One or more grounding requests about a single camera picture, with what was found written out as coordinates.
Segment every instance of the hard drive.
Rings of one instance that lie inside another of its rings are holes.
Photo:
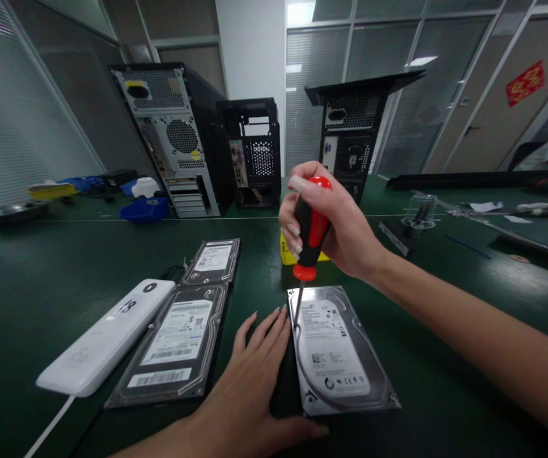
[[[202,242],[181,284],[201,285],[232,282],[240,249],[240,239]]]
[[[228,285],[181,286],[168,299],[105,408],[204,395]]]
[[[293,320],[298,289],[288,290]],[[301,403],[310,417],[401,408],[341,286],[304,288],[293,328]]]

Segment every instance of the green desk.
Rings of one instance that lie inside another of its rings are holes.
[[[507,201],[518,193],[484,192],[439,194],[459,203]],[[364,194],[361,206],[369,223],[393,251],[378,223],[398,221],[410,195],[386,190],[377,177],[370,177]],[[242,239],[215,378],[227,365],[242,321],[255,310],[264,317],[285,303],[288,288],[297,287],[291,268],[280,262],[277,211],[232,207],[225,218],[171,218],[134,226],[117,220],[125,202],[75,201],[70,208],[55,202],[48,219],[0,232],[0,456],[26,453],[67,399],[34,385],[41,371],[137,283],[159,276],[184,257],[190,259],[202,240]],[[413,262],[548,334],[547,263],[518,263],[509,258],[510,252],[489,246],[497,236],[489,228],[446,214],[439,218],[417,242]],[[539,221],[530,229],[518,226],[513,228],[540,231]],[[492,260],[446,239],[445,233],[484,249]],[[320,456],[548,456],[548,431],[477,370],[381,294],[332,263],[321,263],[315,286],[338,284],[346,289],[371,337],[403,409],[323,418],[331,429],[328,439],[287,450],[283,456],[305,456],[309,448]],[[93,396],[75,400],[35,456],[101,457],[200,405],[187,401],[102,411],[129,358]],[[301,413],[297,377],[290,345],[271,403],[275,415]]]

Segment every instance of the screwdriver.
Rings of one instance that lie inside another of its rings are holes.
[[[314,176],[309,179],[325,189],[332,189],[329,180],[322,176]],[[299,196],[295,206],[295,218],[299,223],[299,236],[303,243],[303,248],[299,254],[298,263],[293,266],[293,275],[299,283],[298,304],[295,309],[295,327],[298,326],[299,308],[301,306],[301,296],[304,293],[304,285],[307,281],[312,281],[317,277],[316,264],[319,260],[320,248],[329,230],[329,220],[326,216],[315,211],[305,200]]]

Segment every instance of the computer case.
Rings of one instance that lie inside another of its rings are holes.
[[[238,208],[280,203],[280,126],[273,98],[217,102]]]
[[[312,106],[323,106],[319,161],[360,203],[387,97],[424,71],[337,85],[306,87]]]
[[[179,218],[220,216],[233,200],[210,83],[185,64],[122,64],[111,75]]]

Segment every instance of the ceiling light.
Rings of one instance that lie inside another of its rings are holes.
[[[431,60],[435,60],[438,56],[418,57],[410,62],[410,67],[421,67],[427,65]]]
[[[301,64],[291,64],[287,66],[287,73],[301,72]]]
[[[314,16],[314,7],[316,4],[316,0],[289,3],[287,5],[287,25],[310,24],[310,22],[312,22],[312,16]]]

